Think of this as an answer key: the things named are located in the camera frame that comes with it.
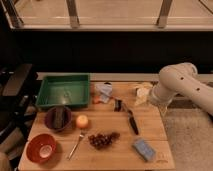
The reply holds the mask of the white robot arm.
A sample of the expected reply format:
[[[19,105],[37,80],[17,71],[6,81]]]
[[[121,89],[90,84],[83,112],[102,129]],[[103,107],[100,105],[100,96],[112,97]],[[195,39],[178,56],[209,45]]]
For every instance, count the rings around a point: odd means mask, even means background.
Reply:
[[[163,67],[158,83],[143,82],[135,86],[135,105],[150,103],[166,109],[173,98],[180,94],[213,117],[213,87],[197,79],[198,70],[192,63],[179,63]]]

